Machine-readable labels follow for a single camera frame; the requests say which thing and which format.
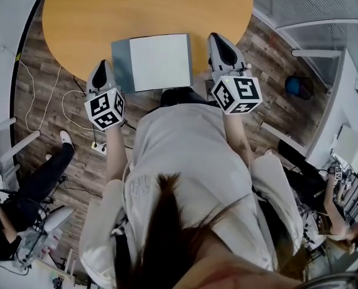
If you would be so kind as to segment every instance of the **orange tabletop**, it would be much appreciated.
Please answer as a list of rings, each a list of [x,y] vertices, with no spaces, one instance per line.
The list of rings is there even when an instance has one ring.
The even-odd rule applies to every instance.
[[[52,55],[83,80],[100,60],[112,61],[112,42],[173,33],[190,33],[196,74],[207,69],[209,33],[237,43],[252,6],[253,0],[45,0],[42,22]]]

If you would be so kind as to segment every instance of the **chair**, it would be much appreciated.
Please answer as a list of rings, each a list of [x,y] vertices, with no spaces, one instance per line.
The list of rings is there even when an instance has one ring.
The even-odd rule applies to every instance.
[[[3,130],[9,129],[10,125],[15,122],[15,117],[1,122],[0,133]],[[13,176],[13,173],[20,168],[19,164],[14,166],[14,164],[9,162],[11,158],[29,143],[31,143],[34,139],[36,139],[39,135],[40,131],[35,131],[31,133],[28,137],[24,138],[22,141],[18,142],[18,144],[16,144],[12,148],[8,148],[7,150],[5,149],[5,151],[2,152],[2,155],[0,155],[0,190],[8,188],[7,185],[10,178]]]

